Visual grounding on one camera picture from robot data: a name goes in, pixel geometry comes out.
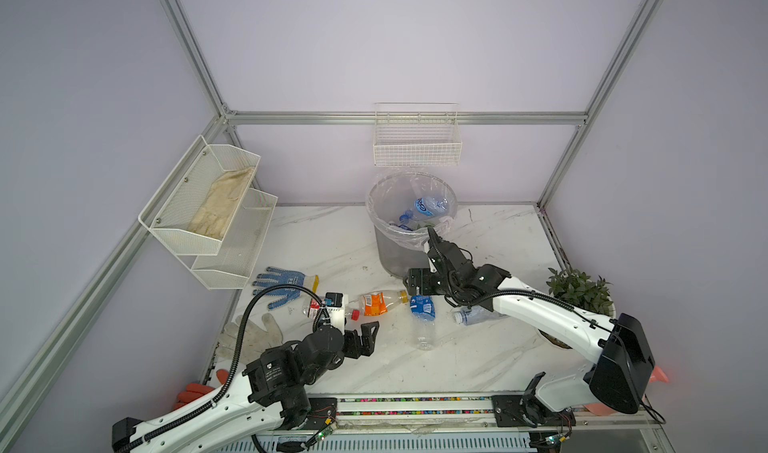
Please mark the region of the yellow cap orange bottle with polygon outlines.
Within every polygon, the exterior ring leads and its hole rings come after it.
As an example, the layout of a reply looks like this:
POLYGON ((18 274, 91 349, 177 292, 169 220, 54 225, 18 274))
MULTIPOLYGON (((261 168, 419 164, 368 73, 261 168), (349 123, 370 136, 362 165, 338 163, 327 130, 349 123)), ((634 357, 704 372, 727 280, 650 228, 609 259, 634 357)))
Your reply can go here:
POLYGON ((364 317, 378 317, 408 303, 409 296, 405 290, 378 290, 363 294, 359 300, 359 309, 364 317))

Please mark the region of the white cap blue label bottle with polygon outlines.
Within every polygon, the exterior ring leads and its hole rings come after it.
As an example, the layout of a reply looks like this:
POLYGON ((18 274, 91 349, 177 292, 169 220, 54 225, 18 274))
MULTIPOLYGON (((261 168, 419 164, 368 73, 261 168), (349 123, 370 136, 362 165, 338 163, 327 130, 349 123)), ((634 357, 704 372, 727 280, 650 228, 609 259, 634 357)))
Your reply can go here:
POLYGON ((436 311, 430 296, 414 295, 410 299, 410 312, 416 346, 431 350, 434 346, 436 311))

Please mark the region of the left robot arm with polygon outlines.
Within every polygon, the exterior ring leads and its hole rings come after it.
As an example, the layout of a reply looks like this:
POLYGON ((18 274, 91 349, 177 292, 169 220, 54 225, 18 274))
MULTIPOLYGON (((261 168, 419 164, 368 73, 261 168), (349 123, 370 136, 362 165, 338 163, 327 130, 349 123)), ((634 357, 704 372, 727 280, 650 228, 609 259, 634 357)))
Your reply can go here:
POLYGON ((330 322, 330 307, 324 299, 307 287, 294 288, 320 307, 309 335, 267 349, 240 370, 246 333, 242 323, 222 386, 164 416, 116 422, 112 450, 211 452, 247 435, 302 426, 312 412, 305 387, 346 358, 370 356, 379 324, 364 323, 358 331, 337 328, 330 322))

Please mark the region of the colourful label clear bottle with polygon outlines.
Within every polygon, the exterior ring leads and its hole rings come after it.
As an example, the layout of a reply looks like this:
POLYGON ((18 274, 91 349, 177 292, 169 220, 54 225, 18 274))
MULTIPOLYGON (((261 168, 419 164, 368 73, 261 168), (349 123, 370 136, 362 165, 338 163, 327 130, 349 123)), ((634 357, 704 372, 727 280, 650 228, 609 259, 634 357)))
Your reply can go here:
POLYGON ((449 211, 450 203, 443 196, 424 196, 417 198, 413 205, 405 210, 399 217, 399 221, 410 223, 428 222, 445 216, 449 211))

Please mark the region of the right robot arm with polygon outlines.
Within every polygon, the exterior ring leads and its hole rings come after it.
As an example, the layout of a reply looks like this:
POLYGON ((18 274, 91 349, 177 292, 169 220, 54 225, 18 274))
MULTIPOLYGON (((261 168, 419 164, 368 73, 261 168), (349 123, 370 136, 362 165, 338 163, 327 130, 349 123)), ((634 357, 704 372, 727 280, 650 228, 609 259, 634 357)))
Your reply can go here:
POLYGON ((646 408, 656 362, 642 324, 587 311, 544 294, 491 264, 477 267, 463 248, 426 230, 431 291, 454 307, 483 308, 520 320, 567 344, 583 361, 562 373, 537 373, 518 398, 515 416, 539 427, 568 409, 601 403, 624 414, 646 408))

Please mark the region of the crushed bottle blue red label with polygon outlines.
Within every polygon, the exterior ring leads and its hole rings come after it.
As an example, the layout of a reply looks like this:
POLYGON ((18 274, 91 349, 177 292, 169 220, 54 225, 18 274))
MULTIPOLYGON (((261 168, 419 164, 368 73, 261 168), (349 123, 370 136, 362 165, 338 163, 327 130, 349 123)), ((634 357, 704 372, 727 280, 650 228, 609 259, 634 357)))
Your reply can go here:
POLYGON ((408 224, 407 221, 396 221, 396 222, 390 222, 389 225, 393 228, 398 228, 400 230, 409 231, 412 232, 413 228, 408 224))

